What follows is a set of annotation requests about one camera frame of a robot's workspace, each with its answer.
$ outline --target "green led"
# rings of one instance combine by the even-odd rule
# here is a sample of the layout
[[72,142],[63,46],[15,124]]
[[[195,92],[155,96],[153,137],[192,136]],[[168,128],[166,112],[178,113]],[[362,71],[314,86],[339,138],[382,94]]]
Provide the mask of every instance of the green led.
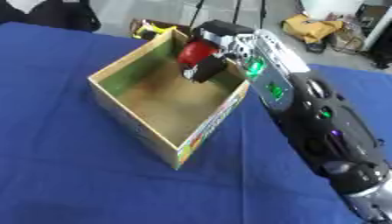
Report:
[[265,64],[262,59],[253,62],[247,71],[247,76],[250,78],[255,78],[257,75],[261,73],[261,71],[265,68]]
[[321,112],[321,114],[323,114],[323,116],[326,117],[326,118],[331,118],[332,117],[331,113],[326,112],[326,111]]
[[271,82],[267,86],[267,88],[271,92],[271,94],[274,96],[274,98],[277,100],[280,100],[280,98],[282,98],[282,96],[284,96],[284,91],[282,90],[282,88],[277,86],[274,82]]

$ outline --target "floor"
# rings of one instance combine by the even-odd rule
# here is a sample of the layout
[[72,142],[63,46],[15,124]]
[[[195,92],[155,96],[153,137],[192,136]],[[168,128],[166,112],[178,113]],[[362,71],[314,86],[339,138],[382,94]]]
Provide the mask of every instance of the floor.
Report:
[[[198,2],[199,0],[93,0],[91,4],[103,23],[103,27],[99,30],[100,33],[127,37],[132,18],[151,18],[187,25],[191,21],[195,5]],[[196,20],[196,25],[214,18],[231,21],[235,3],[236,0],[206,0]],[[261,0],[242,0],[238,23],[258,27],[260,5]],[[298,12],[296,0],[269,0],[267,11],[264,28],[277,34],[307,63],[392,74],[392,68],[384,71],[375,69],[371,66],[370,61],[362,56],[347,55],[332,49],[327,49],[320,55],[306,52],[301,42],[285,35],[279,28],[279,23],[282,20]]]

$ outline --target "tripod leg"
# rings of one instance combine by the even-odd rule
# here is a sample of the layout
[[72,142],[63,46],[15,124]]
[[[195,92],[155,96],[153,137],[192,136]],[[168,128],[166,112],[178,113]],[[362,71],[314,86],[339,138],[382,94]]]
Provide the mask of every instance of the tripod leg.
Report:
[[235,11],[234,11],[233,24],[237,23],[238,14],[240,13],[240,9],[241,9],[241,4],[242,4],[242,0],[237,0],[237,5],[235,6]]
[[199,12],[200,12],[201,8],[203,7],[204,1],[205,1],[205,0],[200,0],[200,2],[199,2],[198,4],[196,4],[196,12],[194,13],[193,18],[192,18],[192,21],[191,21],[191,23],[189,24],[189,26],[190,26],[191,28],[192,28],[192,26],[193,26],[193,24],[194,24],[194,21],[196,20],[196,17],[199,15]]
[[267,16],[267,10],[265,8],[265,1],[267,1],[267,0],[262,0],[262,7],[260,9],[260,29],[263,28],[264,19]]

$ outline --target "table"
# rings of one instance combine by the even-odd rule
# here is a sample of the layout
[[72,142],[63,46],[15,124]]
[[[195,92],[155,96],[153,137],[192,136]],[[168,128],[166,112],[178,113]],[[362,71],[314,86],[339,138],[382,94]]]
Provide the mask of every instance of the table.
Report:
[[[174,171],[95,104],[86,80],[142,40],[14,23],[0,37],[2,224],[359,223],[253,91]],[[392,77],[313,67],[392,158]]]

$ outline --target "black bag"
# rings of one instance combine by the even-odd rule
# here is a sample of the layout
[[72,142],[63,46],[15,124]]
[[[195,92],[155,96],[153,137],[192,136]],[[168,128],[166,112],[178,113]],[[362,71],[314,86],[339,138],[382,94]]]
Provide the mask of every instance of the black bag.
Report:
[[25,17],[21,10],[15,9],[5,0],[0,0],[0,24],[10,21],[23,23]]
[[376,68],[387,69],[392,63],[392,24],[390,24],[368,51]]
[[95,32],[101,28],[89,0],[46,0],[27,15],[14,9],[5,0],[0,1],[0,15],[2,11],[8,13],[7,16],[0,16],[0,23],[15,21],[85,32]]

